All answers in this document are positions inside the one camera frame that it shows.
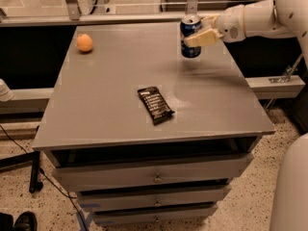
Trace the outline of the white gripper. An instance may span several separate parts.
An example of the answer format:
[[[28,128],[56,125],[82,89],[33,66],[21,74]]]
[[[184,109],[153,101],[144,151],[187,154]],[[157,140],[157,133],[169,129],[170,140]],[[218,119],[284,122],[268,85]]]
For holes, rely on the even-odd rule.
[[[184,43],[188,47],[200,47],[216,44],[221,38],[224,42],[238,42],[245,39],[244,32],[244,5],[230,7],[219,16],[208,15],[201,19],[203,27],[187,37]]]

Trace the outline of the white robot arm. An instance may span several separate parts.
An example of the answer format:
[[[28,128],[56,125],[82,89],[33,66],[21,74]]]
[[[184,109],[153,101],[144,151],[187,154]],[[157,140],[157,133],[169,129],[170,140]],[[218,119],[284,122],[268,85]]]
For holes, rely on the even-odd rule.
[[[201,28],[184,38],[188,46],[251,37],[297,39],[308,64],[308,0],[263,0],[238,5],[201,19]],[[281,163],[269,231],[308,231],[308,134],[295,140]]]

